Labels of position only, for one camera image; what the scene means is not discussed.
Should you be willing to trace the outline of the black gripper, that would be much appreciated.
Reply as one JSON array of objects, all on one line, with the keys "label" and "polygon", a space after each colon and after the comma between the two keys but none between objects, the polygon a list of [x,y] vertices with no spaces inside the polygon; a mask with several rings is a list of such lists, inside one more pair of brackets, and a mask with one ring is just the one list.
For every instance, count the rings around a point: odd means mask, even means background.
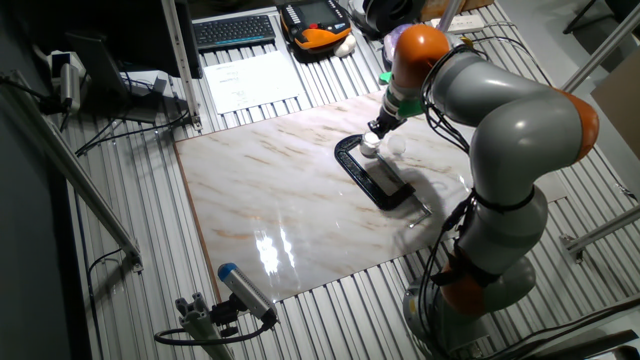
[{"label": "black gripper", "polygon": [[390,114],[384,107],[382,107],[379,111],[378,117],[375,120],[370,121],[368,123],[368,127],[369,130],[378,138],[384,139],[388,134],[403,125],[405,122],[405,118],[398,119],[395,115]]}]

